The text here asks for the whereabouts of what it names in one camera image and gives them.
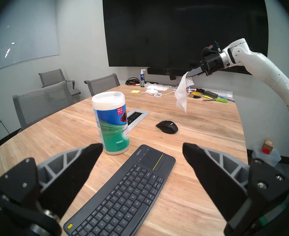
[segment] computer mouse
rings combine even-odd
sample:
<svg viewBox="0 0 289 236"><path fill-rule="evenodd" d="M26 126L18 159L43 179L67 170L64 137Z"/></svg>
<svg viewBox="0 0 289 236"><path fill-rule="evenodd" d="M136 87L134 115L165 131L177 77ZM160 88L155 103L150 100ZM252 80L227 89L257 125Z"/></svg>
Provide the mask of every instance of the computer mouse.
<svg viewBox="0 0 289 236"><path fill-rule="evenodd" d="M178 131L178 127L172 121L162 121L156 125L162 132L165 133L176 133Z"/></svg>

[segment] logitech keyboard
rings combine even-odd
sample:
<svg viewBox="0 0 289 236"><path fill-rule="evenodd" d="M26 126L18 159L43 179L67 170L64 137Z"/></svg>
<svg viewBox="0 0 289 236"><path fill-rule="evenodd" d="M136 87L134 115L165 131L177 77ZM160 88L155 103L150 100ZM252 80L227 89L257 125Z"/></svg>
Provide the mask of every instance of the logitech keyboard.
<svg viewBox="0 0 289 236"><path fill-rule="evenodd" d="M141 145L65 224L70 236L135 235L159 196L175 158Z"/></svg>

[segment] conference table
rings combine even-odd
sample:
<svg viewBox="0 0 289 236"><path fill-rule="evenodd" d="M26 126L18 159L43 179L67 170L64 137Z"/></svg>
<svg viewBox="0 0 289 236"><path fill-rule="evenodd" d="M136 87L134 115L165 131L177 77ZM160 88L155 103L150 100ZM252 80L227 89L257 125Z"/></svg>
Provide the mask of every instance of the conference table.
<svg viewBox="0 0 289 236"><path fill-rule="evenodd" d="M136 235L223 235L226 221L185 160L182 145L184 142L195 143L223 151L247 164L244 132L235 102L187 98L185 113L176 106L174 93L156 98L144 93L145 88L127 85L109 91L125 94L127 112L141 109L150 113L130 131L127 151L119 155L102 152L85 185L61 219L61 228L140 145L146 144L175 157L176 163ZM173 121L178 132L163 133L156 127L162 120ZM62 151L99 142L89 97L46 117L0 146L0 176L27 157L33 157L39 164Z"/></svg>

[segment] plastic storage bin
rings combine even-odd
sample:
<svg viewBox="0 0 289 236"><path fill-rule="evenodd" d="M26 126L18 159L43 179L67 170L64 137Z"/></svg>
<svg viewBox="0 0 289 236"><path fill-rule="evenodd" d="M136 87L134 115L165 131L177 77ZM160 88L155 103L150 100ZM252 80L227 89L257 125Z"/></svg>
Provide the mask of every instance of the plastic storage bin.
<svg viewBox="0 0 289 236"><path fill-rule="evenodd" d="M252 158L259 158L271 166L276 166L279 161L281 161L281 156L277 149L272 149L270 154L266 154L261 151L260 148L255 147L253 154L251 155Z"/></svg>

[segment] green scissors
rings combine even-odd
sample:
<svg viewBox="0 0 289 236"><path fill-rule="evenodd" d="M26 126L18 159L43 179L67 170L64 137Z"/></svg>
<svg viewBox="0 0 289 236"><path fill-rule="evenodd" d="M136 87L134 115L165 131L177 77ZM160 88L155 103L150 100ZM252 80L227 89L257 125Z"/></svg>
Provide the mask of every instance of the green scissors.
<svg viewBox="0 0 289 236"><path fill-rule="evenodd" d="M220 102L223 102L223 103L227 103L228 102L228 100L220 99L220 98L217 98L217 99L206 99L204 101L220 101Z"/></svg>

